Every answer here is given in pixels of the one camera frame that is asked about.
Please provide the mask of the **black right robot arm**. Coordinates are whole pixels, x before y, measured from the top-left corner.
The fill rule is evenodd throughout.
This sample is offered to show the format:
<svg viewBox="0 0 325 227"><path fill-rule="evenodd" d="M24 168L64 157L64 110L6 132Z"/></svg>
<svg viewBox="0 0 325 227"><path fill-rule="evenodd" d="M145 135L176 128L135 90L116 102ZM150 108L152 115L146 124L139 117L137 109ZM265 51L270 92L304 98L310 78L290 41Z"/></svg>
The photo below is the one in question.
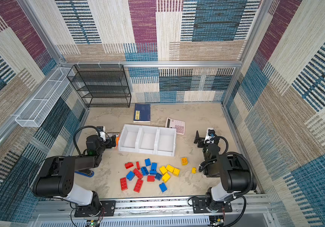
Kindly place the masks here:
<svg viewBox="0 0 325 227"><path fill-rule="evenodd" d="M234 199L256 190L257 181L250 163L242 154L228 151L225 137L208 128L205 137L196 132L194 144L202 149L204 156L198 171L208 178L220 178L220 183L207 190L205 200L198 202L208 212L220 212Z"/></svg>

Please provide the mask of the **yellow studded lego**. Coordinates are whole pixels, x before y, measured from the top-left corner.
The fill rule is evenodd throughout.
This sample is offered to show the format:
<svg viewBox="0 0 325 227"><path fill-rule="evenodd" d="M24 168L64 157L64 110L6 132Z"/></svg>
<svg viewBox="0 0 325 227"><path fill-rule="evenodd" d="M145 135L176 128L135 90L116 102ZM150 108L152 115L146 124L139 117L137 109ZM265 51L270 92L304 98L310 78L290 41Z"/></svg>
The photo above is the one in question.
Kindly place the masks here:
<svg viewBox="0 0 325 227"><path fill-rule="evenodd" d="M170 173L173 173L174 170L175 170L175 168L174 168L173 166L171 166L171 165L167 165L167 166L166 166L166 170L167 170L168 172L170 172Z"/></svg>

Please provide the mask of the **blue lego top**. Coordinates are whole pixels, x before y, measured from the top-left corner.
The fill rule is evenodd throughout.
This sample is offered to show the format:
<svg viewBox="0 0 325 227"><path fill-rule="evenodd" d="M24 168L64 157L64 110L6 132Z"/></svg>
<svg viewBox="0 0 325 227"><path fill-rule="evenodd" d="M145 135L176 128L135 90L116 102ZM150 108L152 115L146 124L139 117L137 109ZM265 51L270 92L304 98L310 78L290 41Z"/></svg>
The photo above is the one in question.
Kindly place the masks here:
<svg viewBox="0 0 325 227"><path fill-rule="evenodd" d="M150 165L151 165L150 159L145 159L145 166L150 166Z"/></svg>

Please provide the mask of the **yellow square lego brick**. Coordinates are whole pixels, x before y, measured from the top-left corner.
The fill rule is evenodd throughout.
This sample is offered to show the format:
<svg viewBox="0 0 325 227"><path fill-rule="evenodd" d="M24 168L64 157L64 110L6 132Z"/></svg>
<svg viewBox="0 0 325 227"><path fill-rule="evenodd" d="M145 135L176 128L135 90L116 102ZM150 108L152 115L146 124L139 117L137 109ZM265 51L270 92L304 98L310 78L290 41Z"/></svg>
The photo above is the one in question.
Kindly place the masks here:
<svg viewBox="0 0 325 227"><path fill-rule="evenodd" d="M186 157L181 158L181 164L186 166L188 164L188 159Z"/></svg>

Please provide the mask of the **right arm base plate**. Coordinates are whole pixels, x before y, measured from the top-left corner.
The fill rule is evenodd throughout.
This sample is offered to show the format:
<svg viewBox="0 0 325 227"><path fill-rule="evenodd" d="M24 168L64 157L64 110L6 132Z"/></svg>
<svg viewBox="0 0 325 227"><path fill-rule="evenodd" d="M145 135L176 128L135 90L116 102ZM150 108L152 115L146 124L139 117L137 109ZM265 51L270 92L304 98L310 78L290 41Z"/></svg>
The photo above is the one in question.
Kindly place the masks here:
<svg viewBox="0 0 325 227"><path fill-rule="evenodd" d="M188 198L187 203L193 208L194 213L232 212L232 207L228 202L214 201L205 197L192 196Z"/></svg>

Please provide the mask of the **red long lego diagonal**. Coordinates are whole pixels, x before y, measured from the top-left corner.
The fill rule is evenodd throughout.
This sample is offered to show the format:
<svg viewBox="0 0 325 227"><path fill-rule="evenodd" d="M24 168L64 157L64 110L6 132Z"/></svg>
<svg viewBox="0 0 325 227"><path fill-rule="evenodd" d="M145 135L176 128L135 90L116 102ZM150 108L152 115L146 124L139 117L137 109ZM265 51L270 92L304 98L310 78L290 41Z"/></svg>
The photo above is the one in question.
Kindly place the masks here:
<svg viewBox="0 0 325 227"><path fill-rule="evenodd" d="M143 175L142 175L142 173L137 169L137 168L135 168L134 170L133 170L133 173L134 173L134 175L138 178L138 179L142 179L143 178Z"/></svg>

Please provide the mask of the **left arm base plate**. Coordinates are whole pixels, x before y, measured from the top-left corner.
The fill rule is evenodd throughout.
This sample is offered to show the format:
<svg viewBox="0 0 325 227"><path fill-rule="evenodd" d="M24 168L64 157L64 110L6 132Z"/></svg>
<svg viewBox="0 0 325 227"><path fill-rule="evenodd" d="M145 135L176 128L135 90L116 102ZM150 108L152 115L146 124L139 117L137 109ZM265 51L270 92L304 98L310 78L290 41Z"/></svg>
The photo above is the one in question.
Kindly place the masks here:
<svg viewBox="0 0 325 227"><path fill-rule="evenodd" d="M77 206L75 218L111 217L114 215L116 201L99 201L96 205Z"/></svg>

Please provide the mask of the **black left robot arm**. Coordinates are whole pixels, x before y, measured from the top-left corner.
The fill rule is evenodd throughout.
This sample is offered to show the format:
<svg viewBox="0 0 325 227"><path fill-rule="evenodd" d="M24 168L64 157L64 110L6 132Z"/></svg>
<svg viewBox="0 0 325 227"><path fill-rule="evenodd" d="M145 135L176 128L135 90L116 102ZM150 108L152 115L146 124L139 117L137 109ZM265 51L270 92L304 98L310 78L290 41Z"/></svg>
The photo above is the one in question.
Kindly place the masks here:
<svg viewBox="0 0 325 227"><path fill-rule="evenodd" d="M106 149L117 145L116 136L110 136L103 126L91 127L95 134L86 139L86 149L76 146L76 156L53 156L42 160L37 166L35 177L29 176L29 190L36 197L56 198L75 204L77 217L95 217L104 212L95 191L87 190L74 182L76 173L92 177L94 168L99 167Z"/></svg>

